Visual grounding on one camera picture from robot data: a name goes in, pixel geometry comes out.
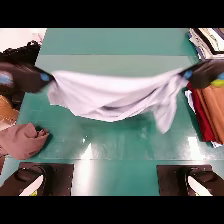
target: crumpled brown cloth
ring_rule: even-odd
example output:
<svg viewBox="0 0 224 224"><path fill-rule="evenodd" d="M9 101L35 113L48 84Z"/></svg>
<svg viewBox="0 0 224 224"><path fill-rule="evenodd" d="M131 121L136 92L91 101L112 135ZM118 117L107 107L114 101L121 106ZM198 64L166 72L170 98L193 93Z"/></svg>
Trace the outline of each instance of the crumpled brown cloth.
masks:
<svg viewBox="0 0 224 224"><path fill-rule="evenodd" d="M199 91L201 93L200 101L215 139L218 143L224 144L224 88L208 86Z"/></svg>
<svg viewBox="0 0 224 224"><path fill-rule="evenodd" d="M37 132L32 123L12 126L0 131L0 154L28 159L42 149L48 135L45 130Z"/></svg>

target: mauve cloth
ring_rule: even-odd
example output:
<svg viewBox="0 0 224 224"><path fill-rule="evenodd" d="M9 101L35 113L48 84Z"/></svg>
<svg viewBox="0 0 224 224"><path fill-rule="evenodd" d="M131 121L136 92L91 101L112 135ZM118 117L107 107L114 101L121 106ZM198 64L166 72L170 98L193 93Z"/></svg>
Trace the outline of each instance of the mauve cloth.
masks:
<svg viewBox="0 0 224 224"><path fill-rule="evenodd" d="M197 90L192 88L192 84L190 82L188 83L187 88L192 92L193 104L195 108L196 117L199 123L200 131L202 134L202 140L205 142L216 141L206 113L200 102L200 98L197 94Z"/></svg>
<svg viewBox="0 0 224 224"><path fill-rule="evenodd" d="M14 125L0 131L0 154L28 159L42 149L48 135L44 130L37 132L32 123Z"/></svg>
<svg viewBox="0 0 224 224"><path fill-rule="evenodd" d="M220 141L218 143L224 144L224 88L215 86L208 86L200 90L204 104L208 110L208 120L214 125L215 132Z"/></svg>

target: pile of clothes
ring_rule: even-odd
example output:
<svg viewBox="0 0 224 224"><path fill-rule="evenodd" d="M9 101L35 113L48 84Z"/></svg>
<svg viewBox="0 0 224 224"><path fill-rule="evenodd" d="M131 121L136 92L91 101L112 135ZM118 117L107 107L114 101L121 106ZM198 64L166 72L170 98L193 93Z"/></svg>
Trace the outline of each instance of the pile of clothes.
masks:
<svg viewBox="0 0 224 224"><path fill-rule="evenodd" d="M199 59L224 59L224 28L190 28L190 41L195 45ZM195 112L202 140L216 148L224 144L224 87L208 86L194 89L191 83L185 92Z"/></svg>
<svg viewBox="0 0 224 224"><path fill-rule="evenodd" d="M188 35L199 59L224 58L224 28L190 28Z"/></svg>

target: dark red fabric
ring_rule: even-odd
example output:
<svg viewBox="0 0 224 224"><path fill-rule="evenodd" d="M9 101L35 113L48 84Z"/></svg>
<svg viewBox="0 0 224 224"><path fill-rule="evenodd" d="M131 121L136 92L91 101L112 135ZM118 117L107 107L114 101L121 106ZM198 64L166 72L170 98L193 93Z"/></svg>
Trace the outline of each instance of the dark red fabric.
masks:
<svg viewBox="0 0 224 224"><path fill-rule="evenodd" d="M215 136L212 132L211 126L203 110L203 107L200 103L200 99L198 97L196 90L192 88L192 84L190 82L188 83L187 88L192 92L194 109L195 109L196 117L200 126L202 140L205 142L211 142L211 141L215 142L216 141Z"/></svg>

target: teal tabletop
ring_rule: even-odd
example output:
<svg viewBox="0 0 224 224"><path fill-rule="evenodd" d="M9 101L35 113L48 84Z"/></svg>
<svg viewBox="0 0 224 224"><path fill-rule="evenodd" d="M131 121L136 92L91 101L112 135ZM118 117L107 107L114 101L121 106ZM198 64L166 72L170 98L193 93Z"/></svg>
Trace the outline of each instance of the teal tabletop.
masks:
<svg viewBox="0 0 224 224"><path fill-rule="evenodd" d="M48 29L36 65L110 76L155 76L197 62L186 36L175 29ZM161 134L151 113L107 123L50 106L48 87L26 94L18 124L32 122L52 138L27 162L74 164L72 195L159 195L156 165L211 164L224 177L223 147L201 141L184 92L171 129ZM20 161L8 157L0 184Z"/></svg>

